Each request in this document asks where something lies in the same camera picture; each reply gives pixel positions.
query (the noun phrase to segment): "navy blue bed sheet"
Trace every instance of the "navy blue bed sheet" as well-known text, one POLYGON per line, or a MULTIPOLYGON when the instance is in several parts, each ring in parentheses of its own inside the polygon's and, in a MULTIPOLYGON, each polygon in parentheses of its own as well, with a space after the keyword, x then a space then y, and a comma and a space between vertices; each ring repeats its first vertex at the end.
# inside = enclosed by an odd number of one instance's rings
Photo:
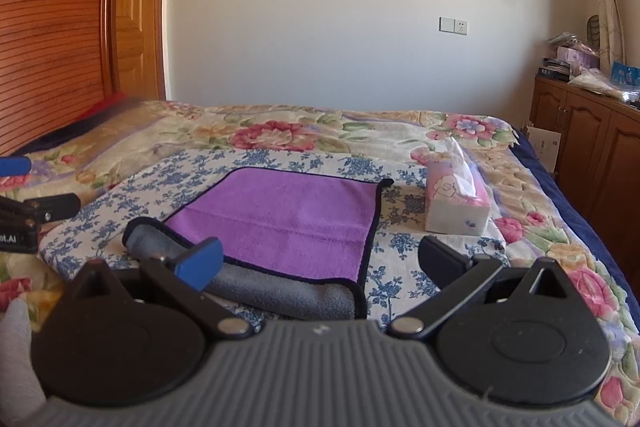
POLYGON ((578 214, 574 207, 572 207, 569 201, 564 197, 564 194, 562 194, 554 179, 548 172, 546 172, 545 168, 536 157, 533 147, 529 140, 527 140, 527 137, 522 133, 518 133, 518 140, 520 143, 514 145, 512 148, 514 155, 538 180, 538 183, 540 183, 544 193, 554 202, 554 205, 560 212, 560 216, 564 219, 564 222, 569 225, 569 227, 575 232, 575 235, 577 235, 585 245, 587 245, 589 250, 591 250, 591 253, 596 256, 596 259, 601 261, 604 266, 607 267, 607 270, 609 270, 613 279, 618 283, 618 286, 627 292, 628 298, 626 299, 626 302, 629 305, 631 317, 636 323, 636 326, 640 327, 640 305, 638 305, 638 300, 631 291, 631 287, 626 282, 625 276, 622 275, 622 271, 613 260, 609 250, 604 246, 604 243, 600 240, 598 234, 594 232, 589 223, 587 223, 584 218, 578 214))

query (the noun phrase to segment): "cabinet door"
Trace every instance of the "cabinet door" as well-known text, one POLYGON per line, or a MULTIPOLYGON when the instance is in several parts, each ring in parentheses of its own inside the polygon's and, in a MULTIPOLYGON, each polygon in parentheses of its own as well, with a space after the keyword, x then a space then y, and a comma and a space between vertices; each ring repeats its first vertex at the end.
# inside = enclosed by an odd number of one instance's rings
POLYGON ((575 210, 583 216, 592 194, 596 169, 607 136, 611 110, 572 92, 566 94, 561 111, 558 186, 575 210))
POLYGON ((596 172, 590 209, 591 226, 629 280, 640 262, 640 121, 612 113, 604 151, 596 172))
POLYGON ((559 113, 566 100, 566 91, 536 81, 531 105, 531 118, 534 127, 548 131, 558 131, 559 113))

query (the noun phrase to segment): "metal screw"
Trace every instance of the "metal screw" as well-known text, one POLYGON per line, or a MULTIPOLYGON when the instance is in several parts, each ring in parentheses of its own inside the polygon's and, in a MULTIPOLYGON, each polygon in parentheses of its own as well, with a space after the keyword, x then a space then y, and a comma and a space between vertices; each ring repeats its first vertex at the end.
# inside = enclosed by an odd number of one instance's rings
POLYGON ((391 327, 398 333, 414 335, 424 329, 424 322, 415 317, 398 317, 391 323, 391 327))
POLYGON ((218 323, 218 330, 226 335, 244 335, 251 326, 240 317, 228 317, 218 323))

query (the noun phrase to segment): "door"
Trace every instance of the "door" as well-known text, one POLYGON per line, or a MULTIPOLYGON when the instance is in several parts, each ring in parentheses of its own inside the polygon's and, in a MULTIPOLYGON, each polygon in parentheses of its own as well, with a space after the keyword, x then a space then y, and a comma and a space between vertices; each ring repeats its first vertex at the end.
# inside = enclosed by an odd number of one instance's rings
POLYGON ((530 117, 533 126, 559 132, 558 119, 565 100, 564 89, 536 80, 530 117))
POLYGON ((596 194, 590 223, 628 280, 637 282, 640 121, 613 112, 603 150, 594 184, 584 187, 596 194))
POLYGON ((575 210, 585 216, 593 197, 589 187, 593 187, 611 110, 568 92, 560 114, 562 140, 556 169, 558 186, 575 210))
POLYGON ((131 96, 164 99, 159 44, 159 0, 114 0, 113 64, 116 89, 131 96))

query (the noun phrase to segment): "pink tissue box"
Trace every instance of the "pink tissue box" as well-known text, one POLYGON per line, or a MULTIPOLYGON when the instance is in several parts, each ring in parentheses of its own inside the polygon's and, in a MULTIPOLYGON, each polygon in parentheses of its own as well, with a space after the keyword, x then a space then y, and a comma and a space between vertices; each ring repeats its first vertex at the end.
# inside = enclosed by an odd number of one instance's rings
POLYGON ((491 201, 478 167, 469 164, 476 197, 460 194, 450 162, 430 162, 427 171, 427 232, 482 235, 491 214, 491 201))

